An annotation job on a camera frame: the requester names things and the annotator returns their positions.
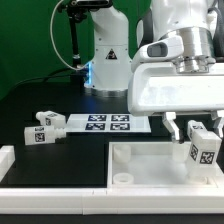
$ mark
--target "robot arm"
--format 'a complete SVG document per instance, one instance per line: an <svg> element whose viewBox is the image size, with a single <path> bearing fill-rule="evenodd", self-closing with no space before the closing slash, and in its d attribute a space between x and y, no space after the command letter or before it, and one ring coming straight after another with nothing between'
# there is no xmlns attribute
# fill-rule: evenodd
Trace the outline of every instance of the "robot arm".
<svg viewBox="0 0 224 224"><path fill-rule="evenodd" d="M88 63L85 91L103 97L126 96L132 75L126 16L113 7L112 0L70 0L64 9L76 23L86 18L87 11L92 16L95 55Z"/></svg>
<svg viewBox="0 0 224 224"><path fill-rule="evenodd" d="M223 137L223 115L220 111L224 109L224 64L215 63L210 32L214 17L208 14L209 8L216 3L206 0L152 0L148 13L152 18L149 28L153 31L153 43L141 46L141 37L150 36L140 34L138 37L138 44L141 44L132 62L134 75L129 83L128 108L136 116L163 115L164 125L172 134L173 142L181 142L181 139L173 119L168 119L169 114L173 117L205 111L219 114L212 119L215 120L215 133ZM147 16L147 20L138 24L138 31L145 30L144 23L150 22L149 18ZM149 57L148 48L177 37L180 39L179 42L176 39L176 55L170 58ZM167 52L171 52L173 46L166 44Z"/></svg>

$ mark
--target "black table surface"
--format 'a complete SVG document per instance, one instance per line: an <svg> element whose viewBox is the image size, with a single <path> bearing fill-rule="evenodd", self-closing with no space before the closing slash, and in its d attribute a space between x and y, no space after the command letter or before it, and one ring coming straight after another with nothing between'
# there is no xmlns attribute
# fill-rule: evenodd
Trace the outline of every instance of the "black table surface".
<svg viewBox="0 0 224 224"><path fill-rule="evenodd" d="M56 144L25 146L24 128L38 126L38 111L64 114L126 114L127 99L86 95L71 83L31 83L12 90L0 101L0 147L14 145L16 162L0 188L102 188L107 182L108 146L111 141L169 141L161 117L150 118L150 134L69 133ZM207 115L200 116L212 127ZM184 130L192 117L179 117ZM218 163L223 169L223 147ZM1 215L0 223L224 223L224 215L119 215L18 216Z"/></svg>

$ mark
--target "blue light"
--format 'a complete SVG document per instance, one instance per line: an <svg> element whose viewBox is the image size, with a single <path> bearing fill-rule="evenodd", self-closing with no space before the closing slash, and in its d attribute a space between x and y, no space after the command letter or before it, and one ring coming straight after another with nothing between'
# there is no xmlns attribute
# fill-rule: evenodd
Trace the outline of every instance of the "blue light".
<svg viewBox="0 0 224 224"><path fill-rule="evenodd" d="M88 80L87 80L87 84L88 85L91 85L91 83L92 83L92 63L91 62L89 62L89 64L88 64L88 69L89 69L89 72L88 72Z"/></svg>

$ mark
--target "warning label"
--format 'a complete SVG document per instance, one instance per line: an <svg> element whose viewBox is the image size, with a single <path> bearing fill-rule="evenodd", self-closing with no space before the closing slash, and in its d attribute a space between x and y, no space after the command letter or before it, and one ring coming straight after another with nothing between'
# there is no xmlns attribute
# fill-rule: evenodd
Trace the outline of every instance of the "warning label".
<svg viewBox="0 0 224 224"><path fill-rule="evenodd" d="M114 50L111 49L109 54L107 55L106 57L107 60L117 60L117 56L116 54L114 53Z"/></svg>

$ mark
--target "cable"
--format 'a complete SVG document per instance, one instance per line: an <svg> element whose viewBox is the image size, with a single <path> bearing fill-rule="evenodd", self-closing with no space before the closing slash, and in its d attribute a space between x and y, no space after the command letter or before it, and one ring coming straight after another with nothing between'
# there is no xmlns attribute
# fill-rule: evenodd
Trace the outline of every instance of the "cable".
<svg viewBox="0 0 224 224"><path fill-rule="evenodd" d="M210 7L211 7L211 8L212 8L212 7L215 7L217 3L218 3L218 0L214 0L214 2L212 3L212 5L211 5Z"/></svg>
<svg viewBox="0 0 224 224"><path fill-rule="evenodd" d="M52 16L51 16L51 23L50 23L50 36L51 36L51 42L52 42L52 45L53 45L53 48L54 48L54 51L56 53L56 55L58 56L58 58L60 59L60 61L68 68L72 69L72 70L75 70L75 71L80 71L80 70L83 70L86 68L86 66L88 65L89 62L87 62L83 67L81 68L74 68L72 67L71 65L69 65L63 58L62 56L60 55L60 53L58 52L57 50L57 47L55 45L55 41L54 41L54 35L53 35L53 25L54 25L54 18L55 18L55 14L57 12L57 9L58 7L62 4L62 2L64 2L65 0L60 0L54 10L53 10L53 13L52 13Z"/></svg>
<svg viewBox="0 0 224 224"><path fill-rule="evenodd" d="M64 78L64 77L70 77L71 76L71 74L70 75L57 75L57 76L51 76L51 77L49 77L49 76L44 76L44 77L35 77L35 78L31 78L31 79L25 79L25 80L23 80L23 81L21 81L21 82L18 82L18 83L16 83L13 87L12 87L12 89L10 90L10 91L12 91L12 90L14 90L16 87L18 87L18 86L20 86L20 85L22 85L22 84L24 84L24 83L26 83L26 82L32 82L32 81L37 81L37 80L44 80L44 79L55 79L55 78Z"/></svg>
<svg viewBox="0 0 224 224"><path fill-rule="evenodd" d="M66 71L71 71L71 69L70 69L70 68L61 68L61 69L58 69L58 70L56 70L56 71L54 71L54 72L51 72L51 73L48 75L48 77L45 78L45 79L43 80L43 82L47 82L48 79L51 78L52 76L55 76L55 75L57 75L58 73L66 72Z"/></svg>

